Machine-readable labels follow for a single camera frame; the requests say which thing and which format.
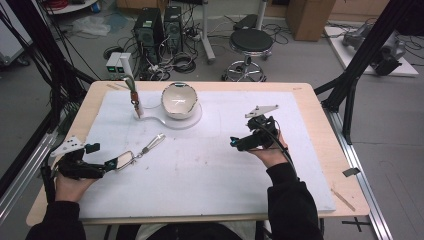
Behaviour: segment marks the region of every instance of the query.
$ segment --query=black sleeve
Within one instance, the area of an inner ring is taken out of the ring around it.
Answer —
[[[273,186],[268,188],[268,217],[273,240],[323,239],[318,228],[314,199],[304,182],[299,182],[289,163],[270,167]]]
[[[27,240],[85,240],[85,231],[79,217],[79,204],[75,202],[54,202],[47,206],[41,223],[33,226]]]

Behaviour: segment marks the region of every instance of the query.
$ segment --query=stool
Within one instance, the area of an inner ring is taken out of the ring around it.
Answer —
[[[273,40],[265,32],[257,29],[240,29],[231,34],[230,47],[234,51],[244,54],[244,61],[232,63],[221,77],[225,81],[238,82],[248,78],[252,82],[265,82],[266,76],[262,68],[252,62],[253,56],[262,56],[264,59],[271,53]]]

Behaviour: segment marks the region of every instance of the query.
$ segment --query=bowl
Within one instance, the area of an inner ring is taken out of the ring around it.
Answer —
[[[198,106],[197,93],[186,83],[175,82],[162,92],[162,107],[174,119],[186,119],[193,115]]]

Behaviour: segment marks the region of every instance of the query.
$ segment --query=person's right hand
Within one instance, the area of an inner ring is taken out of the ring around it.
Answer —
[[[287,143],[284,142],[283,136],[281,135],[281,131],[278,131],[278,139],[283,144],[283,146],[287,148]],[[267,168],[270,168],[279,163],[288,162],[276,143],[273,143],[267,149],[253,148],[248,150],[248,152],[258,157]]]

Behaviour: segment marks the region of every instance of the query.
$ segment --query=tabletop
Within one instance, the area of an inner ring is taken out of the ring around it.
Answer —
[[[123,82],[99,81],[91,85],[87,96],[72,124],[68,136],[75,135],[85,141],[93,125],[103,97],[108,91],[125,90]],[[343,171],[349,169],[349,164],[328,122],[320,102],[312,87],[305,83],[234,83],[234,82],[187,82],[196,91],[278,91],[293,94],[304,120],[317,158],[325,175],[331,194],[336,205],[335,211],[320,212],[319,217],[365,216],[369,214],[369,207],[362,190],[354,176],[345,177]],[[137,82],[139,90],[161,91],[170,82]],[[34,225],[41,222],[45,209],[46,198],[44,189],[40,190],[32,209],[27,217],[27,224]],[[256,220],[264,216],[202,216],[202,217],[156,217],[156,218],[108,218],[83,219],[85,224],[122,224],[141,222],[182,222],[182,221],[224,221],[224,220]]]

